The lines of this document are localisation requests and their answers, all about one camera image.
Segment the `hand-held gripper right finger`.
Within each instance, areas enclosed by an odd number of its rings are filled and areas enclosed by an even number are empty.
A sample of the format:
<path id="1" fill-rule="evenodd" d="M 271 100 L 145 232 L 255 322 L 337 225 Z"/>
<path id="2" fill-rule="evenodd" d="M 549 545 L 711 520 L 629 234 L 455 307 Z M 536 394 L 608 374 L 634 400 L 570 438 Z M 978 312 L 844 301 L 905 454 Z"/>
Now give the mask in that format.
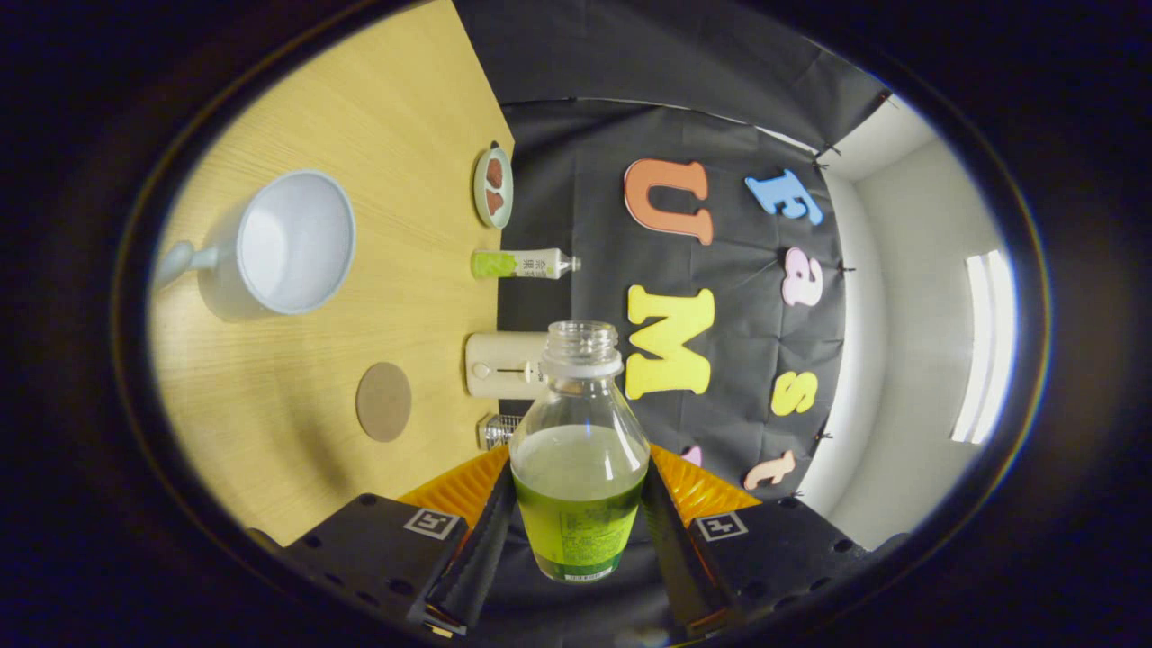
<path id="1" fill-rule="evenodd" d="M 789 617 L 908 538 L 899 533 L 869 550 L 798 498 L 760 500 L 657 445 L 642 508 L 684 635 Z"/>

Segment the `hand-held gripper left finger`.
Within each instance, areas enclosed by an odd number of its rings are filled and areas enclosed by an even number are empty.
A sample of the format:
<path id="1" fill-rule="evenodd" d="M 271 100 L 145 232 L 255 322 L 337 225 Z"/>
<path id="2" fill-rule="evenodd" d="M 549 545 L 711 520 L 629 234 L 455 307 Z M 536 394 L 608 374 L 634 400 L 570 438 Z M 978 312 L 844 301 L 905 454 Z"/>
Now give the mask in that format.
<path id="1" fill-rule="evenodd" d="M 402 496 L 355 495 L 287 543 L 247 532 L 285 590 L 347 635 L 472 635 L 515 500 L 503 445 Z"/>

